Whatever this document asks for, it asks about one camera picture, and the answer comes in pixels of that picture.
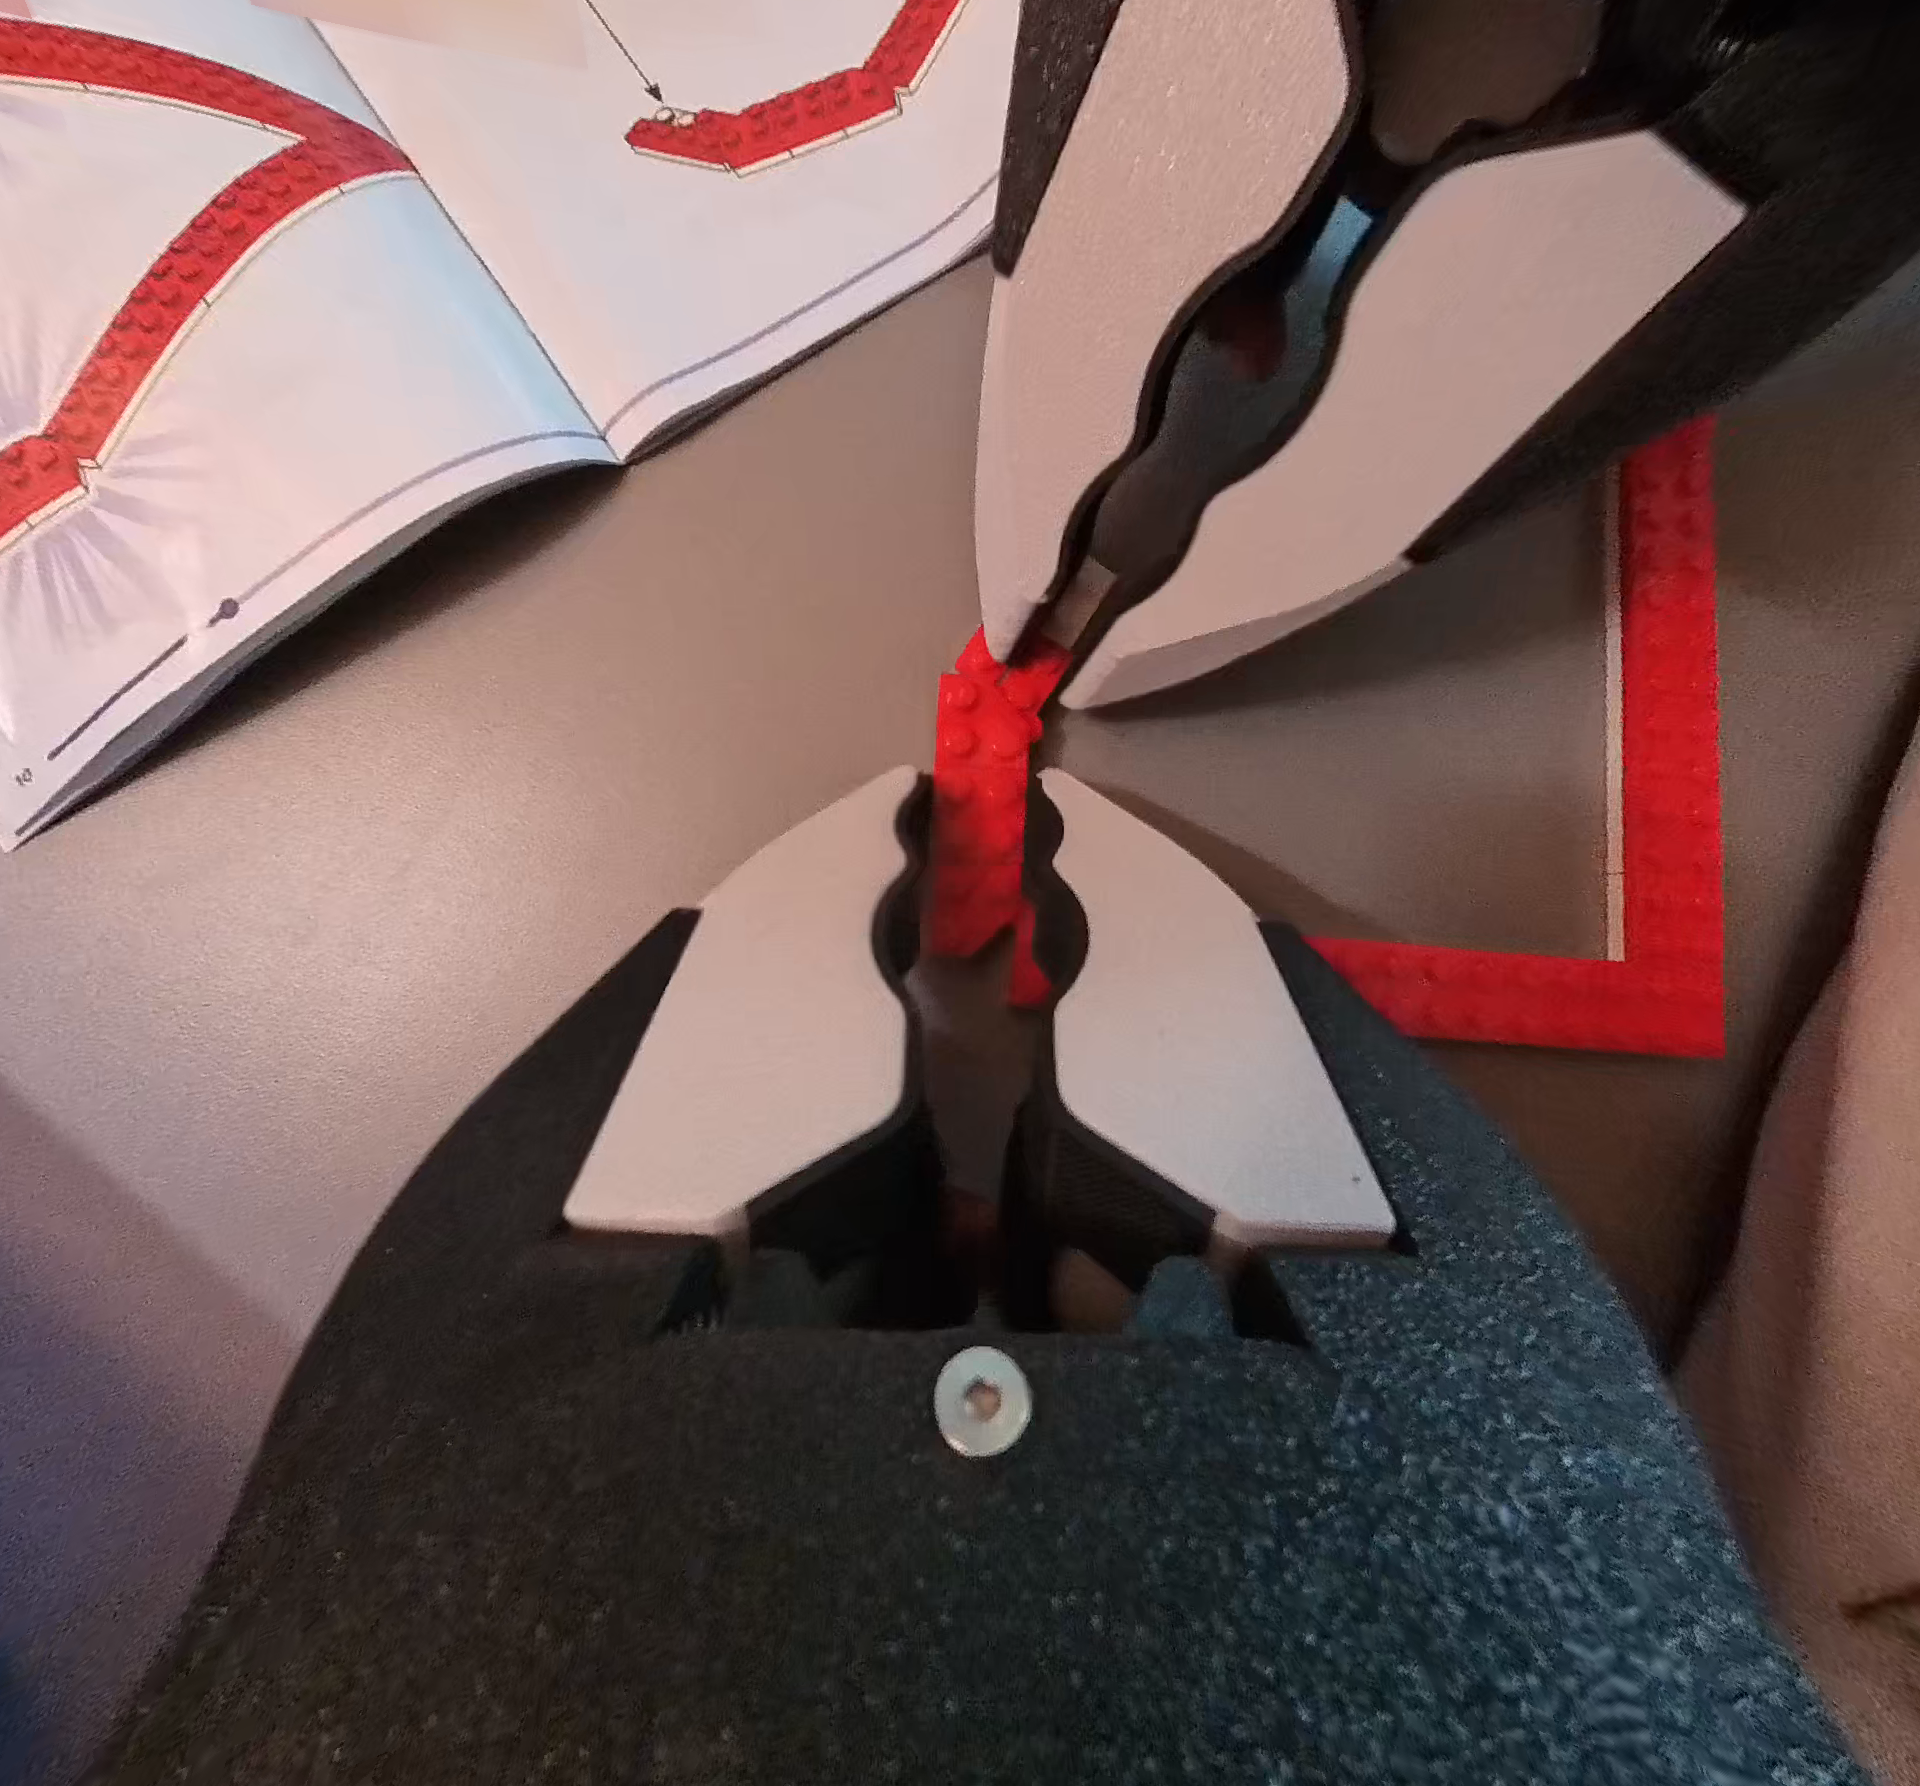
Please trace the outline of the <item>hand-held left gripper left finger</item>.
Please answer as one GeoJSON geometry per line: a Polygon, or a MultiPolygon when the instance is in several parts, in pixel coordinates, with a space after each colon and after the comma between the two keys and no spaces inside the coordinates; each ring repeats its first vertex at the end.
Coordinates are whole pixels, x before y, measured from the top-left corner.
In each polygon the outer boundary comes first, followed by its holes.
{"type": "Polygon", "coordinates": [[[904,1113],[915,1024],[882,926],[919,789],[888,768],[707,890],[564,1199],[569,1228],[728,1236],[904,1113]]]}

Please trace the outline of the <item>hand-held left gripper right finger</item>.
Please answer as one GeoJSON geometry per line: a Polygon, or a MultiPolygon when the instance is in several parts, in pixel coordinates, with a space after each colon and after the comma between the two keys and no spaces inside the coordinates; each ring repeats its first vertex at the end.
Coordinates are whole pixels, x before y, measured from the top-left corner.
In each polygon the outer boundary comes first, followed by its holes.
{"type": "Polygon", "coordinates": [[[1068,1124],[1196,1245],[1386,1245],[1394,1210],[1253,910],[1076,776],[1038,789],[1086,923],[1052,1010],[1068,1124]]]}

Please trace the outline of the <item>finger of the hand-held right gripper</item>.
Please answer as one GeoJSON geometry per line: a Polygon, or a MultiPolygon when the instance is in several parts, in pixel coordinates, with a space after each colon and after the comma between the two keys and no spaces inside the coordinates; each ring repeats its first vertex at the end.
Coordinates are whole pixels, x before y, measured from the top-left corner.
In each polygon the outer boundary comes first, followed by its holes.
{"type": "Polygon", "coordinates": [[[1358,61],[1352,0],[1022,0],[972,488],[997,660],[1158,428],[1203,298],[1323,180],[1358,61]]]}
{"type": "Polygon", "coordinates": [[[1439,171],[1358,267],[1291,433],[1203,506],[1163,586],[1091,646],[1062,705],[1182,685],[1403,574],[1746,214],[1646,127],[1439,171]]]}

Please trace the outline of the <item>long red brick strip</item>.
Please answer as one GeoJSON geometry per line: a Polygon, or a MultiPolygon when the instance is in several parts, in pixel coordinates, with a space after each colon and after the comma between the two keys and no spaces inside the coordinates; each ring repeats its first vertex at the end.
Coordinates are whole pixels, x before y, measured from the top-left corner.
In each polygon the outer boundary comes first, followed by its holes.
{"type": "Polygon", "coordinates": [[[924,945],[935,957],[975,957],[1009,936],[1006,998],[1036,1010],[1049,984],[1036,957],[1023,854],[1031,749],[1043,728],[1031,737],[1006,712],[944,720],[939,702],[934,718],[924,945]]]}

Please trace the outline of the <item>white instruction booklet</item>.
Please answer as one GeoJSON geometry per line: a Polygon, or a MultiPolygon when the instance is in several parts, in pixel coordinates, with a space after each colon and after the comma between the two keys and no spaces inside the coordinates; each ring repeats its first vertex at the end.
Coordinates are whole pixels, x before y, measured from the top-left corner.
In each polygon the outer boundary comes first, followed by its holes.
{"type": "Polygon", "coordinates": [[[3,0],[2,818],[987,236],[1020,0],[3,0]]]}

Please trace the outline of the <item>grey desk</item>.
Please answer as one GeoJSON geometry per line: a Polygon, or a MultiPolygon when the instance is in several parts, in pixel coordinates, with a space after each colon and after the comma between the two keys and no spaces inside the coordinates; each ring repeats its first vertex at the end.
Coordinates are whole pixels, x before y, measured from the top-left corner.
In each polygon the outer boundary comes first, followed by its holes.
{"type": "MultiPolygon", "coordinates": [[[[297,1341],[423,1150],[660,912],[924,762],[972,632],[990,269],[675,447],[470,507],[3,854],[3,1284],[297,1341]]],[[[1449,1047],[1666,1347],[1915,709],[1915,267],[1714,439],[1718,1063],[1449,1047]]],[[[1052,755],[1301,927],[1601,931],[1598,498],[1524,506],[1052,755]]]]}

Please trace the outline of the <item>person's beige shirt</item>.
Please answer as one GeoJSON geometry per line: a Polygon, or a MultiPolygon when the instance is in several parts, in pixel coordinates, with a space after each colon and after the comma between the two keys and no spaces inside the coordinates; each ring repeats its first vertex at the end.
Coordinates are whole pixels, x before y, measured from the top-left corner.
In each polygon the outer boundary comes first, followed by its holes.
{"type": "Polygon", "coordinates": [[[1918,734],[1760,1117],[1678,1390],[1777,1628],[1874,1782],[1918,1779],[1918,734]]]}

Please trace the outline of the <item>red L-shaped brick frame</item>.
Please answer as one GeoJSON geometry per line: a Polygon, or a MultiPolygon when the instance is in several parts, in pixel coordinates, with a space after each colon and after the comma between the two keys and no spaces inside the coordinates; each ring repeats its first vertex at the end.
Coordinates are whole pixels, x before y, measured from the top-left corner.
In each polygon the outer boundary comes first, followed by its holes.
{"type": "Polygon", "coordinates": [[[1307,938],[1411,1038],[1724,1053],[1716,417],[1623,454],[1601,529],[1604,956],[1307,938]]]}

